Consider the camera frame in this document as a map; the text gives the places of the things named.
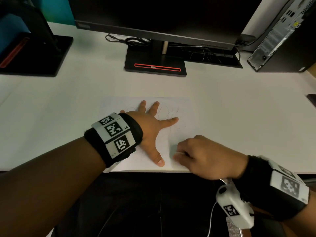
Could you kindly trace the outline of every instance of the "white wall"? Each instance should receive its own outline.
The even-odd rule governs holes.
[[[272,22],[288,0],[262,0],[243,33],[259,36]]]

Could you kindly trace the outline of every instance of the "black monitor screen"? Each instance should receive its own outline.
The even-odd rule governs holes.
[[[235,43],[261,1],[69,0],[77,22],[221,43]]]

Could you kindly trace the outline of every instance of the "desk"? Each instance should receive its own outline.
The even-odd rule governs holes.
[[[185,78],[126,72],[126,45],[107,42],[104,33],[49,25],[74,37],[58,76],[0,76],[0,85],[16,85],[0,106],[0,170],[82,136],[104,96],[153,96],[189,97],[210,139],[316,173],[316,109],[305,97],[316,93],[316,79],[308,72],[256,73],[249,53],[241,54],[243,69],[186,62]]]

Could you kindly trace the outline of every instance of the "computer tower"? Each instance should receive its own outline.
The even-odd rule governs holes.
[[[303,72],[316,62],[316,0],[294,0],[248,59],[257,72]]]

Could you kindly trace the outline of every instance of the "forearm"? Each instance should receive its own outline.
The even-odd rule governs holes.
[[[2,236],[45,236],[105,164],[82,137],[0,177]]]
[[[293,230],[297,236],[316,236],[316,193],[310,191],[307,206],[294,218],[284,223]]]

